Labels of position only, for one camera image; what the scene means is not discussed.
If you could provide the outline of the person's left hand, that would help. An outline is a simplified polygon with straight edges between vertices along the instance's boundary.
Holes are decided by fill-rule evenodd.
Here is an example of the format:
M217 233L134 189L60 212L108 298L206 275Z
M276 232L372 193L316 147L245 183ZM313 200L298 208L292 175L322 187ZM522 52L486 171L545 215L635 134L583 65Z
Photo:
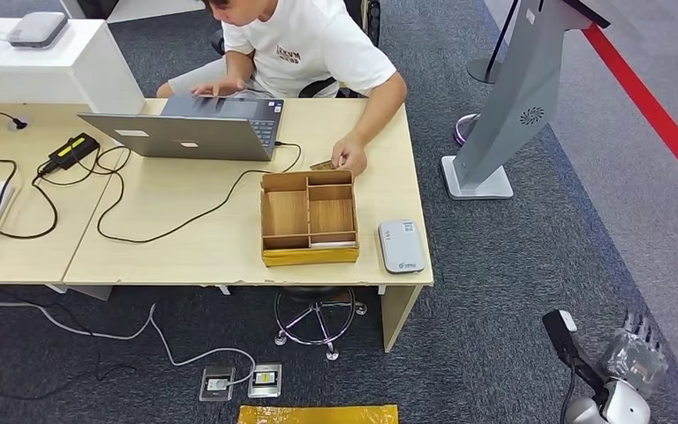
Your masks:
M355 136L347 135L333 147L331 162L337 170L349 170L354 177L361 175L367 167L366 143Z

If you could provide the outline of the person's right hand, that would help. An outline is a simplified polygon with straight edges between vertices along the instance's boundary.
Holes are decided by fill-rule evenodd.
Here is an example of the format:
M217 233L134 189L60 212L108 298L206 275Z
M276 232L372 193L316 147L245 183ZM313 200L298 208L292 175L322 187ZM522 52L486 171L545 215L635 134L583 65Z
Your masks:
M191 91L195 96L230 96L245 91L246 83L241 79L225 78L213 83L199 84Z

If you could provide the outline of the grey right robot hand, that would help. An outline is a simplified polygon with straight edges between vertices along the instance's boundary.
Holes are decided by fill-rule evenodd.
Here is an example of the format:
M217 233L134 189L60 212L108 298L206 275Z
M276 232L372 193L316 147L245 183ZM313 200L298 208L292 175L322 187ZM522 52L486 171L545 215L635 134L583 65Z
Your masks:
M631 311L614 331L598 365L604 376L628 383L644 398L659 388L669 367L650 321Z

